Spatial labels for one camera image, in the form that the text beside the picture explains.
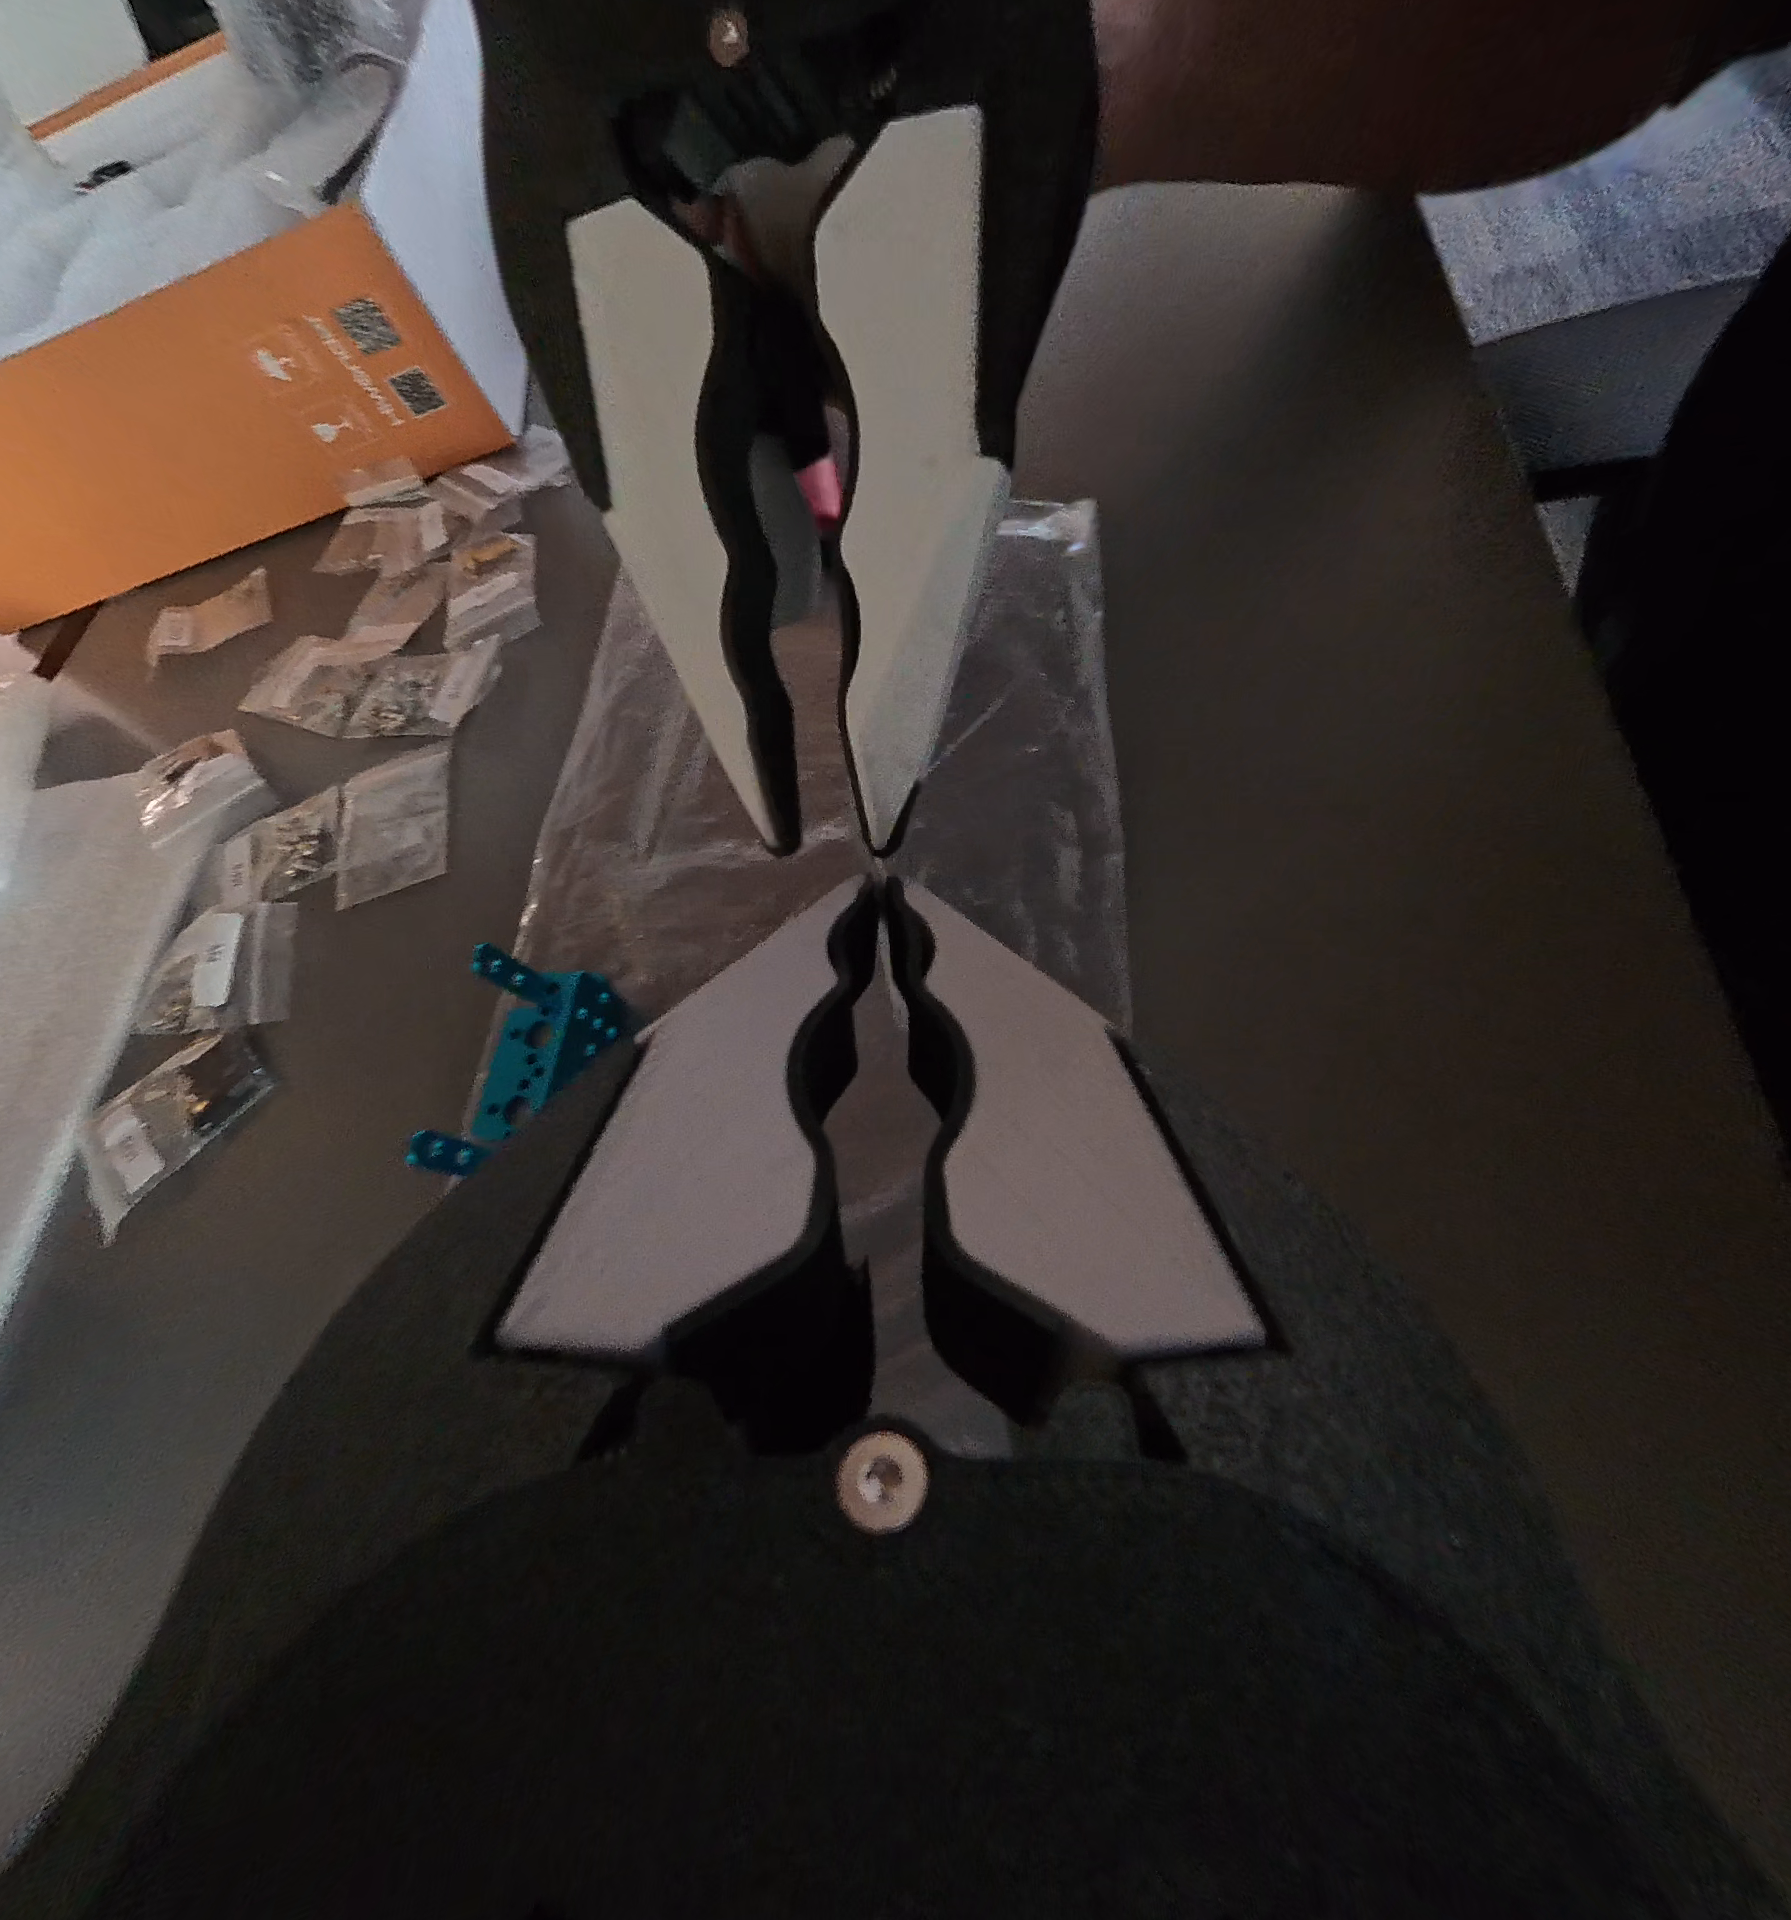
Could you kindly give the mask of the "dark desk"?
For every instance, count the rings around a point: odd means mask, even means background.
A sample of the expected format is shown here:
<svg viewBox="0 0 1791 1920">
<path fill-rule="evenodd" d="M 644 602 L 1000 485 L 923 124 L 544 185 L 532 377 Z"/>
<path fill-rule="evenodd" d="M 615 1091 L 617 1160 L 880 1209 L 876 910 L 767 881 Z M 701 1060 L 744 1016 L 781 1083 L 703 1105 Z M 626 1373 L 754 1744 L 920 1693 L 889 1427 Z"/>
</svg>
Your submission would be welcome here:
<svg viewBox="0 0 1791 1920">
<path fill-rule="evenodd" d="M 1416 207 L 1091 204 L 1017 479 L 1093 497 L 1132 1032 L 1431 1310 L 1651 1711 L 1791 1901 L 1791 1177 Z M 278 1091 L 0 1339 L 0 1857 L 109 1710 L 248 1430 L 448 1192 L 615 559 L 460 735 L 448 876 L 313 891 Z"/>
</svg>

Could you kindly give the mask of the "white foam box insert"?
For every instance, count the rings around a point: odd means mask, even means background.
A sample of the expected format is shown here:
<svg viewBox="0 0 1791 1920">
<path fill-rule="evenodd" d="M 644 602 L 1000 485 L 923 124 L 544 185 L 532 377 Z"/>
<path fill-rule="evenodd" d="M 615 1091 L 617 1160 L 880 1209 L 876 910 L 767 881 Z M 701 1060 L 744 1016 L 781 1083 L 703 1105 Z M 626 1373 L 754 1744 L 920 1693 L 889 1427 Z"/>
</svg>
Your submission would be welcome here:
<svg viewBox="0 0 1791 1920">
<path fill-rule="evenodd" d="M 330 210 L 396 91 L 376 49 L 304 88 L 222 49 L 63 132 L 18 132 L 0 149 L 0 360 Z"/>
</svg>

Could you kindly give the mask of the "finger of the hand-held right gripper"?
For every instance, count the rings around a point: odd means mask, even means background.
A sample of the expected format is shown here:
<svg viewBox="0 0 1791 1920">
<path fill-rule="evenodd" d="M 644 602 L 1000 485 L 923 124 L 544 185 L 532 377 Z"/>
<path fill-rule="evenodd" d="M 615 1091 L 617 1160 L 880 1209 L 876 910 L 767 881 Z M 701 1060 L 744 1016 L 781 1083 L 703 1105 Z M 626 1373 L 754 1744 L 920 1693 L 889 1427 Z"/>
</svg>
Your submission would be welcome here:
<svg viewBox="0 0 1791 1920">
<path fill-rule="evenodd" d="M 981 116 L 902 117 L 815 227 L 848 382 L 841 721 L 866 843 L 890 851 L 940 732 L 1008 470 L 978 440 Z"/>
<path fill-rule="evenodd" d="M 757 291 L 631 200 L 571 220 L 569 254 L 602 524 L 763 847 L 796 851 L 792 711 L 772 655 L 780 566 L 751 473 Z"/>
</svg>

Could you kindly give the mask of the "white foam sheet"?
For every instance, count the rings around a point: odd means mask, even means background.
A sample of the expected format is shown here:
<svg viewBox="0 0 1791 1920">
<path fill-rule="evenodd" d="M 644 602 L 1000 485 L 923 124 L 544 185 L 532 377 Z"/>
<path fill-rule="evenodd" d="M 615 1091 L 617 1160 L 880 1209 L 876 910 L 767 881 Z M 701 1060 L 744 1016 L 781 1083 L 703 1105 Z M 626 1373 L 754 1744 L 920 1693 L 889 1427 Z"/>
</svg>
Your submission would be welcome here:
<svg viewBox="0 0 1791 1920">
<path fill-rule="evenodd" d="M 192 881 L 205 825 L 154 843 L 136 776 L 39 792 L 0 892 L 0 1331 Z"/>
</svg>

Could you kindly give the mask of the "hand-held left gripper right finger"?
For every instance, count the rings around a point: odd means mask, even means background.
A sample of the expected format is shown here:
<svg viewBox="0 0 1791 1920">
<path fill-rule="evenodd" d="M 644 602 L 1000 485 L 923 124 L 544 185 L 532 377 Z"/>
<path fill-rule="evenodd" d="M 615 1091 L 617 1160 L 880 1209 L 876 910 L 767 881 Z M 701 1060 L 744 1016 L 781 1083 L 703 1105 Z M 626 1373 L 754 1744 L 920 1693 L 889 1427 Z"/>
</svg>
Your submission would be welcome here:
<svg viewBox="0 0 1791 1920">
<path fill-rule="evenodd" d="M 1244 1264 L 1099 1012 L 926 887 L 889 883 L 923 1159 L 932 1349 L 1018 1427 L 1075 1384 L 1259 1355 Z"/>
</svg>

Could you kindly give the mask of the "large clear plastic bag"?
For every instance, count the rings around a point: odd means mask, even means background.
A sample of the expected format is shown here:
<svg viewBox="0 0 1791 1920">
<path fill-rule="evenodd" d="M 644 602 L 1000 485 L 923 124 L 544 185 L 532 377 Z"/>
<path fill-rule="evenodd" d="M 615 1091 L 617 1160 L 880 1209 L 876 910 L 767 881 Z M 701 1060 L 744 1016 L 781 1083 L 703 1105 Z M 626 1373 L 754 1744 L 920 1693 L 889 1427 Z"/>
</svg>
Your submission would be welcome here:
<svg viewBox="0 0 1791 1920">
<path fill-rule="evenodd" d="M 710 750 L 634 588 L 602 621 L 547 805 L 514 951 L 606 976 L 644 1019 L 786 917 L 774 857 Z M 894 870 L 1131 1026 L 1123 797 L 1093 501 L 1013 501 L 987 549 L 947 717 Z M 830 1117 L 848 1260 L 883 1356 L 922 1342 L 922 1157 L 908 1008 L 885 974 L 854 1010 L 857 1074 Z"/>
</svg>

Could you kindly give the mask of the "person's right forearm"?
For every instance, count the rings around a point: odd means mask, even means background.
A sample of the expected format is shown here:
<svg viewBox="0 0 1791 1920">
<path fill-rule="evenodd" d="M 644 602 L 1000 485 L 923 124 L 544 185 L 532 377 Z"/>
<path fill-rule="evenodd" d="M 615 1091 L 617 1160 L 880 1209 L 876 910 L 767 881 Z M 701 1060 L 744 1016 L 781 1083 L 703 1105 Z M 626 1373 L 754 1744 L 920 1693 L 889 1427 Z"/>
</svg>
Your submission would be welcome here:
<svg viewBox="0 0 1791 1920">
<path fill-rule="evenodd" d="M 1099 183 L 1442 193 L 1586 157 L 1791 1 L 1099 1 Z"/>
</svg>

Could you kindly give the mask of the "orange cardboard box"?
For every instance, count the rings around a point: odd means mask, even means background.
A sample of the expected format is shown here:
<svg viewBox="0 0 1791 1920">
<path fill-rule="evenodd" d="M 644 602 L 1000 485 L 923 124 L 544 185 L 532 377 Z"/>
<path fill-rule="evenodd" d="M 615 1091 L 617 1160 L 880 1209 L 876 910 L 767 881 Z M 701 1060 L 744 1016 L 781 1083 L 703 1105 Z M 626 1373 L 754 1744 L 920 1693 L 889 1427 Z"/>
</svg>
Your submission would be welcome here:
<svg viewBox="0 0 1791 1920">
<path fill-rule="evenodd" d="M 331 514 L 366 472 L 429 475 L 522 431 L 527 366 L 491 244 L 475 11 L 402 3 L 396 25 L 402 46 L 381 42 L 381 16 L 376 35 L 306 22 L 325 72 L 353 49 L 398 65 L 338 204 L 0 360 L 0 631 Z M 248 65 L 232 37 L 192 45 L 44 136 L 222 49 Z"/>
</svg>

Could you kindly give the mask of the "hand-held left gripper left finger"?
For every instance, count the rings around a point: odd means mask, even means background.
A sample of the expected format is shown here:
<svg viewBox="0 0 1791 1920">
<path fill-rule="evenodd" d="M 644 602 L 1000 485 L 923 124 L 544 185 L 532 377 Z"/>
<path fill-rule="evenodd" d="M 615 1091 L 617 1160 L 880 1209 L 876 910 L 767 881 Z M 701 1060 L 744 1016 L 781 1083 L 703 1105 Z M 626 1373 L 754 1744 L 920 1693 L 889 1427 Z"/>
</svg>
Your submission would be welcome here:
<svg viewBox="0 0 1791 1920">
<path fill-rule="evenodd" d="M 501 1351 L 690 1379 L 760 1454 L 866 1414 L 874 1308 L 826 1120 L 873 976 L 874 887 L 844 883 L 648 1029 L 494 1323 Z"/>
</svg>

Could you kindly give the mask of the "blue metal bracket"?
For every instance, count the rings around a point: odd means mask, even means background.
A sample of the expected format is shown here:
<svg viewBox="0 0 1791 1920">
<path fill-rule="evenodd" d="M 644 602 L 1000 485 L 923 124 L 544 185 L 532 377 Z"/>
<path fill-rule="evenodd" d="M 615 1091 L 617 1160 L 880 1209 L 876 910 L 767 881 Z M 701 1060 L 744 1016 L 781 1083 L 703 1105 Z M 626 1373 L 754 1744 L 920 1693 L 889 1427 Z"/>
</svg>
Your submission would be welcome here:
<svg viewBox="0 0 1791 1920">
<path fill-rule="evenodd" d="M 594 1061 L 628 1042 L 642 1019 L 615 983 L 589 969 L 542 970 L 492 942 L 473 951 L 473 970 L 504 995 L 489 1061 L 464 1134 L 413 1132 L 405 1165 L 438 1177 L 481 1167 Z"/>
</svg>

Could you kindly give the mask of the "pile of small screw bags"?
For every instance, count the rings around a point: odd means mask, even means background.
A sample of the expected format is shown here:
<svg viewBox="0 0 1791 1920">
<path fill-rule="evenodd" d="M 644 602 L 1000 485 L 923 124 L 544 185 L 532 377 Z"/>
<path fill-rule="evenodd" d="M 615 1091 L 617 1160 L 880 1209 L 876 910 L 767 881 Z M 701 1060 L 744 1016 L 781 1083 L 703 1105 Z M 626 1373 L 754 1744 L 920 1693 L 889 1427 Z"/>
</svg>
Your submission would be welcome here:
<svg viewBox="0 0 1791 1920">
<path fill-rule="evenodd" d="M 379 562 L 338 634 L 291 638 L 263 659 L 237 717 L 373 758 L 278 804 L 232 727 L 202 732 L 116 781 L 120 843 L 97 884 L 120 995 L 105 1051 L 163 1045 L 163 1060 L 91 1105 L 75 1137 L 99 1236 L 178 1182 L 281 1084 L 356 1066 L 365 1042 L 427 1048 L 445 1012 L 441 884 L 455 812 L 483 772 L 510 796 L 514 763 L 455 735 L 501 680 L 501 658 L 541 624 L 537 544 L 516 506 L 427 553 L 439 506 L 365 509 L 335 533 L 387 536 L 410 565 Z"/>
</svg>

